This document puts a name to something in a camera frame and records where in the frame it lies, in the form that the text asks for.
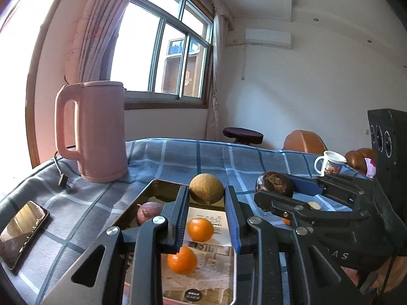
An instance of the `printed mug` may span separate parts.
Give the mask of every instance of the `printed mug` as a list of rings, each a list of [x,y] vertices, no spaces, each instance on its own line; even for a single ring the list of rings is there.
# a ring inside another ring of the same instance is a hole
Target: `printed mug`
[[[323,159],[321,170],[317,169],[317,162]],[[343,164],[346,163],[346,158],[343,157],[341,154],[335,151],[324,151],[323,156],[319,156],[315,159],[314,168],[315,171],[320,176],[324,176],[325,173],[330,174],[338,174],[341,171]]]

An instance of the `tangerine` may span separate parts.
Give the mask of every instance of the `tangerine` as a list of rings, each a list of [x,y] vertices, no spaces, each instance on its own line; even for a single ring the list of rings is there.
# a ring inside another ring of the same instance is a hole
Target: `tangerine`
[[[212,224],[205,218],[192,219],[187,225],[187,230],[195,242],[209,241],[214,232]]]
[[[188,246],[182,246],[177,254],[167,256],[167,265],[176,274],[188,274],[196,269],[198,259]]]

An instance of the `speaker cone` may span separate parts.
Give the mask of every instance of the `speaker cone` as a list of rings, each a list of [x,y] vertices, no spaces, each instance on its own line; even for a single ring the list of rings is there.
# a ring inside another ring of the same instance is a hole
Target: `speaker cone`
[[[383,135],[382,135],[380,126],[377,126],[377,129],[376,129],[376,141],[377,141],[377,146],[379,148],[379,151],[382,152],[383,151]]]
[[[370,125],[370,138],[372,139],[372,143],[376,143],[376,136],[374,135],[373,125]]]
[[[391,138],[388,131],[384,133],[384,149],[388,158],[391,156]]]

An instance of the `paper card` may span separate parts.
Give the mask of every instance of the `paper card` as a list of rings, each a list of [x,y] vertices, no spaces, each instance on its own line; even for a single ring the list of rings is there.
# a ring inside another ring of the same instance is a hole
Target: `paper card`
[[[219,246],[231,246],[229,228],[227,226],[225,212],[189,207],[186,222],[190,222],[193,218],[205,218],[209,220],[213,225],[214,234],[212,238],[209,241],[202,243]],[[193,241],[188,235],[187,228],[185,228],[184,241]]]

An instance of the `smartphone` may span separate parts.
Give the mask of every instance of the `smartphone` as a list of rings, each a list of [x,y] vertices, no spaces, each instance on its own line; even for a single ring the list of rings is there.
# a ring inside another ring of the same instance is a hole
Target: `smartphone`
[[[0,234],[0,257],[10,270],[17,267],[24,250],[49,216],[49,212],[28,201]]]

